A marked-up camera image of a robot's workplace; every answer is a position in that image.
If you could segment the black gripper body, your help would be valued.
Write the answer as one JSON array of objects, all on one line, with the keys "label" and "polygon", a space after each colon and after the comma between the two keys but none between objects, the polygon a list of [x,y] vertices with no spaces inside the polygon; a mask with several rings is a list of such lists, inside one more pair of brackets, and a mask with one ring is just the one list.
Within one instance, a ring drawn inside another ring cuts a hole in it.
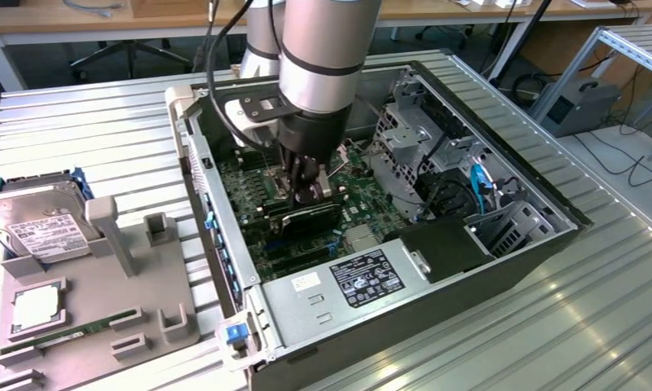
[{"label": "black gripper body", "polygon": [[344,140],[350,107],[336,112],[316,114],[297,112],[278,118],[278,147],[284,162],[308,157],[328,162]]}]

